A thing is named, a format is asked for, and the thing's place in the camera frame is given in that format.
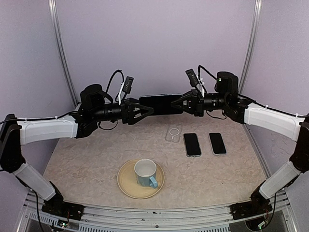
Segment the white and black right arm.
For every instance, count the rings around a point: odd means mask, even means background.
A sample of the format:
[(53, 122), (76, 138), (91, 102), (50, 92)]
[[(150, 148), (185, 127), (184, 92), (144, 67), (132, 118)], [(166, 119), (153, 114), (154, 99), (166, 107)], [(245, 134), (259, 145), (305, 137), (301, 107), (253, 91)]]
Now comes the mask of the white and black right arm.
[(274, 110), (240, 95), (238, 77), (230, 72), (218, 72), (215, 93), (205, 94), (197, 88), (200, 81), (194, 71), (187, 70), (186, 74), (192, 90), (173, 101), (173, 108), (194, 116), (203, 116), (205, 111), (222, 110), (224, 116), (237, 123), (265, 128), (296, 142), (289, 160), (257, 188), (252, 194), (254, 198), (247, 203), (247, 211), (258, 214), (266, 206), (265, 199), (309, 170), (309, 117)]

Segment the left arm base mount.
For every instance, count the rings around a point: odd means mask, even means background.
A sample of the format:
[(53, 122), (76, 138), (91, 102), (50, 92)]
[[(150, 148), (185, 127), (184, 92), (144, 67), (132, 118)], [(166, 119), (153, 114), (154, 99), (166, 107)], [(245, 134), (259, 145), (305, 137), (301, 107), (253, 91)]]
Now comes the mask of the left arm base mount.
[(84, 206), (64, 201), (62, 194), (56, 189), (56, 194), (50, 200), (44, 200), (42, 211), (54, 216), (80, 221)]

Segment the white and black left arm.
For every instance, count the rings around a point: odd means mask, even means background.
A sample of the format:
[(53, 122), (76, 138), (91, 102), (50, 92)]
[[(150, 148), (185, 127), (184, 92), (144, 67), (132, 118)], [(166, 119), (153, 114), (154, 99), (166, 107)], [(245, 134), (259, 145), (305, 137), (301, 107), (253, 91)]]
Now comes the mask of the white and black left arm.
[(85, 138), (98, 128), (102, 121), (133, 125), (151, 115), (151, 107), (141, 105), (137, 99), (129, 98), (123, 102), (110, 102), (111, 96), (99, 84), (87, 86), (81, 92), (81, 104), (76, 111), (50, 118), (17, 118), (14, 114), (6, 116), (0, 130), (0, 166), (13, 174), (26, 186), (33, 189), (57, 215), (67, 211), (67, 203), (60, 199), (61, 194), (43, 176), (27, 163), (22, 156), (21, 147), (38, 141), (60, 138)]

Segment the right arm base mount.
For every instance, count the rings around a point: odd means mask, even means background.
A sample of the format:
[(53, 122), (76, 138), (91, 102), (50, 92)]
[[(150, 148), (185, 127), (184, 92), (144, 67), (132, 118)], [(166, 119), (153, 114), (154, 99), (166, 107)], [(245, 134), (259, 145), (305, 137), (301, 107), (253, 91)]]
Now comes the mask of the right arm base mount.
[(249, 201), (232, 204), (230, 210), (233, 220), (238, 220), (264, 214), (267, 211), (270, 212), (273, 208), (270, 200), (264, 198), (258, 190), (255, 190)]

